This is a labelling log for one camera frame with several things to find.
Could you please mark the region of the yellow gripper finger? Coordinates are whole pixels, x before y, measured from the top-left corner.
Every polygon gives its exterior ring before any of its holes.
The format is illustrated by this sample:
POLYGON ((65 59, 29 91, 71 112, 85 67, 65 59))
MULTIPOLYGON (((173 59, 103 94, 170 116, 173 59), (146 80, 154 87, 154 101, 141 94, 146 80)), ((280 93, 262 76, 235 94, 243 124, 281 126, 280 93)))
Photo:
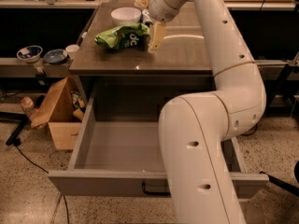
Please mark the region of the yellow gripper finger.
POLYGON ((149 47, 148 52, 153 53, 159 49, 166 35, 166 24, 164 22, 155 22, 149 27, 149 47))
POLYGON ((141 9, 147 9, 149 7, 150 0, 135 0, 134 6, 141 8, 141 9))

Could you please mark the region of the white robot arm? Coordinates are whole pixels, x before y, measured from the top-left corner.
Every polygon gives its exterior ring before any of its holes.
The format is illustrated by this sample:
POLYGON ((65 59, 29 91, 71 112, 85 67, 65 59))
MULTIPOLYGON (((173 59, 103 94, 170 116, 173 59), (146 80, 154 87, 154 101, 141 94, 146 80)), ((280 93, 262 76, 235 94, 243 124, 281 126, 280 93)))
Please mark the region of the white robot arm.
POLYGON ((177 96, 160 113, 159 143, 175 215, 178 224, 246 224, 221 144, 260 120, 263 80, 223 0, 149 0, 149 14, 170 22, 188 1, 195 6, 216 88, 177 96))

